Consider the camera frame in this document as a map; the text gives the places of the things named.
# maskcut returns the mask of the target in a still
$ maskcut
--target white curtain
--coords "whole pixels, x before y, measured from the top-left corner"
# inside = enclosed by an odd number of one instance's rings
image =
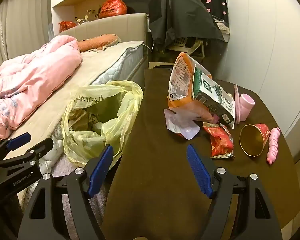
[[[6,19],[8,58],[31,53],[49,42],[51,0],[8,0]]]
[[[0,65],[49,42],[51,0],[4,0],[0,5]]]

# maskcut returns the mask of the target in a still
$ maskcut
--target pink cup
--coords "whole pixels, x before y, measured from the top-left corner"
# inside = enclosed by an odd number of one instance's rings
[[[254,100],[248,96],[247,94],[241,94],[240,96],[240,121],[245,121],[253,108],[255,102]]]

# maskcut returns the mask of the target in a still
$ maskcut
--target black cloth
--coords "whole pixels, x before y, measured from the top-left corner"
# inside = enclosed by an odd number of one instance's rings
[[[177,38],[219,39],[222,33],[200,0],[151,0],[149,28],[154,44],[167,47]]]
[[[225,21],[225,25],[229,27],[227,0],[201,0],[201,2],[214,18]]]
[[[17,195],[0,204],[0,240],[17,240],[22,217]]]

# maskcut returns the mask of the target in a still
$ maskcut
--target cable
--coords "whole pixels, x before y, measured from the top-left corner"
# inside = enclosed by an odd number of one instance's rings
[[[146,44],[142,43],[142,45],[146,46],[151,52],[153,51],[154,44],[152,45],[152,49],[150,49]]]

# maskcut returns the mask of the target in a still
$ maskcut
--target orange pillow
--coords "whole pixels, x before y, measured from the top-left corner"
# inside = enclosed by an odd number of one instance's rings
[[[78,41],[78,46],[80,52],[90,49],[104,50],[106,47],[116,45],[120,41],[120,38],[115,34],[103,34],[88,40]]]

